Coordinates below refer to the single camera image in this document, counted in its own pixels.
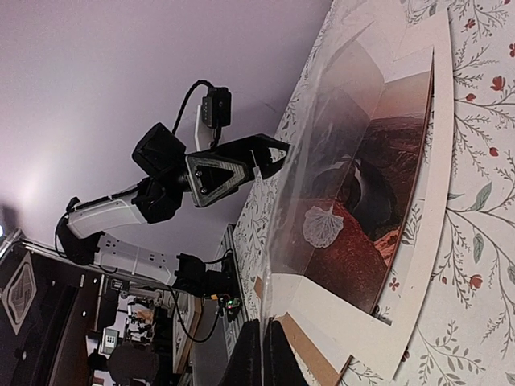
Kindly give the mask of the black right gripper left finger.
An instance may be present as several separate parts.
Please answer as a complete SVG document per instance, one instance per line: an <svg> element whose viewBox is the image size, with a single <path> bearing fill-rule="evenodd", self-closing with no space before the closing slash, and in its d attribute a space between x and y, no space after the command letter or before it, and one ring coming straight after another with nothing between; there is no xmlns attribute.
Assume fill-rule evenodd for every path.
<svg viewBox="0 0 515 386"><path fill-rule="evenodd" d="M231 358L231 385L262 385L261 325L257 319L241 329Z"/></svg>

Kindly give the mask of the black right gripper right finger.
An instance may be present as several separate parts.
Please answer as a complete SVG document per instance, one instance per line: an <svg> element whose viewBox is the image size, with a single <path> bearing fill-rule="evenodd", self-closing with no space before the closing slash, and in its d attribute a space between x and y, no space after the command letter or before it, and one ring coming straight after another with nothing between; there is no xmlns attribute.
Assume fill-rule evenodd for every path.
<svg viewBox="0 0 515 386"><path fill-rule="evenodd" d="M268 327L268 385L307 386L282 324L275 319Z"/></svg>

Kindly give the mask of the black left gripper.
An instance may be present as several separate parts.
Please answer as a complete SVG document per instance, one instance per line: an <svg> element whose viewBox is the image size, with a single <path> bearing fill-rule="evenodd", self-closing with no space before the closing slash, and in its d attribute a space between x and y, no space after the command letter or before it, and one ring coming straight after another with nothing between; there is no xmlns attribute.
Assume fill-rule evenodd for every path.
<svg viewBox="0 0 515 386"><path fill-rule="evenodd" d="M158 122L132 153L133 161L147 174L132 204L149 224L171 219L188 192L196 207L207 207L249 181L249 167L242 161L255 158L254 178L268 179L286 160L274 161L270 150L288 152L289 148L288 143L261 133L187 154L186 146Z"/></svg>

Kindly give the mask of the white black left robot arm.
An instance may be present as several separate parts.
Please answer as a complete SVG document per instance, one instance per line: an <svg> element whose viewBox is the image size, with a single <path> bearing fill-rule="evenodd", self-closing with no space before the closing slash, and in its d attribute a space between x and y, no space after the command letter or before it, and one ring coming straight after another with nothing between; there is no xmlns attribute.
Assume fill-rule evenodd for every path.
<svg viewBox="0 0 515 386"><path fill-rule="evenodd" d="M174 269L165 253L119 241L110 230L130 224L170 220L190 195L197 208L209 207L257 177L278 173L290 146L256 134L191 154L162 123L138 142L132 159L146 172L135 187L82 203L74 197L56 226L65 256L77 265L113 268L145 277L197 298L239 298L233 254L222 257L219 271L199 257L180 253Z"/></svg>

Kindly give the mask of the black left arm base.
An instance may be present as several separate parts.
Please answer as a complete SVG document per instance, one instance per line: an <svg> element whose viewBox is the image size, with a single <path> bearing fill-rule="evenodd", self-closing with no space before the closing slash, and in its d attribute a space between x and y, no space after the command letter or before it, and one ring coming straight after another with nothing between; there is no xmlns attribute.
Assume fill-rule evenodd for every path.
<svg viewBox="0 0 515 386"><path fill-rule="evenodd" d="M217 264L219 269L206 271L205 295L218 301L228 322L245 320L241 279L234 255L229 253Z"/></svg>

